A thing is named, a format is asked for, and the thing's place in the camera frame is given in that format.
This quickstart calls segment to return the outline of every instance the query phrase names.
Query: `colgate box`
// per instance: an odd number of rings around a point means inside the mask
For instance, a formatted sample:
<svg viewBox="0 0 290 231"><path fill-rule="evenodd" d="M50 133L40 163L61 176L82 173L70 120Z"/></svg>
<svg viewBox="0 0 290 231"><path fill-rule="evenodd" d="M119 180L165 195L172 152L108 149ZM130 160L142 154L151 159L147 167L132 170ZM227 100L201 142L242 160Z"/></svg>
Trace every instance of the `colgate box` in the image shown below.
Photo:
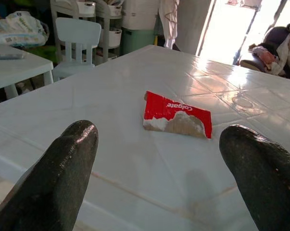
<svg viewBox="0 0 290 231"><path fill-rule="evenodd" d="M211 138L211 113L182 104L150 91L145 95L143 126L146 130L165 131Z"/></svg>

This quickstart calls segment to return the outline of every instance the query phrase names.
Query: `green container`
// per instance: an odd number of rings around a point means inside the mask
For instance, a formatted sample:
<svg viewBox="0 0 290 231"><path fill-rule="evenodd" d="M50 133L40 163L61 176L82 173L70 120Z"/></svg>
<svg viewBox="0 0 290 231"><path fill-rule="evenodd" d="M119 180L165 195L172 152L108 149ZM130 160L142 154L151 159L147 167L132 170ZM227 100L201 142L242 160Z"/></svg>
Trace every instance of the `green container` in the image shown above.
<svg viewBox="0 0 290 231"><path fill-rule="evenodd" d="M154 44L154 30L128 30L122 28L121 55Z"/></svg>

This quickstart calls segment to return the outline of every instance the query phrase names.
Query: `colgate logo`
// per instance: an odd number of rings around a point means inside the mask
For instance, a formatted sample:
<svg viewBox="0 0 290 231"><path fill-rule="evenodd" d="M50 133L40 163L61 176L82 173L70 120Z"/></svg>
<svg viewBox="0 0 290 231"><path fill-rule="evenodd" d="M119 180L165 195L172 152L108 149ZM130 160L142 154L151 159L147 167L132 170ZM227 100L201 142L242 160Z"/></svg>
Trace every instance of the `colgate logo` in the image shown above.
<svg viewBox="0 0 290 231"><path fill-rule="evenodd" d="M193 109L187 105L184 104L177 104L177 103L168 103L166 107L171 107L171 108L181 108L181 109L186 109L188 111L192 111Z"/></svg>

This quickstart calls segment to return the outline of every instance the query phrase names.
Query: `white child chair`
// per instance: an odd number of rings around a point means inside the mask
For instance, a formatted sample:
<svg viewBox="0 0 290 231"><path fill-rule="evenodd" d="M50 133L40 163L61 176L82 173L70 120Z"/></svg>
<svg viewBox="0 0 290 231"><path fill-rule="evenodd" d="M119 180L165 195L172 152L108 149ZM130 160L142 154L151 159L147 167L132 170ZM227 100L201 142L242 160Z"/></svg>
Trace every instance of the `white child chair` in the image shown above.
<svg viewBox="0 0 290 231"><path fill-rule="evenodd" d="M95 22L74 19L57 18L57 35L65 42L65 62L53 69L54 81L76 73L92 70L92 49L99 43L101 25ZM76 44L76 59L72 59L72 43ZM83 46L86 46L86 62L82 61Z"/></svg>

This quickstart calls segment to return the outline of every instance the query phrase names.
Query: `white table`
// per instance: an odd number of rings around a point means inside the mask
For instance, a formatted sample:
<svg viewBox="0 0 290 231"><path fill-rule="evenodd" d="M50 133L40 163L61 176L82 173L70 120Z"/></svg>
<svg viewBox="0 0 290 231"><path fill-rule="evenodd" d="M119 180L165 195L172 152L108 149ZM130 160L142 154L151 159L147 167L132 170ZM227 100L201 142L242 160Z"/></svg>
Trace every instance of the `white table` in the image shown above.
<svg viewBox="0 0 290 231"><path fill-rule="evenodd" d="M213 139L144 130L146 90L210 110ZM78 217L88 225L101 231L253 231L219 136L242 124L290 152L290 80L148 46L0 103L0 176L16 182L80 119L99 130Z"/></svg>
<svg viewBox="0 0 290 231"><path fill-rule="evenodd" d="M1 54L25 53L24 59L0 60L0 88L5 87L7 98L18 96L15 83L43 74L44 85L53 83L53 62L19 49L0 45Z"/></svg>

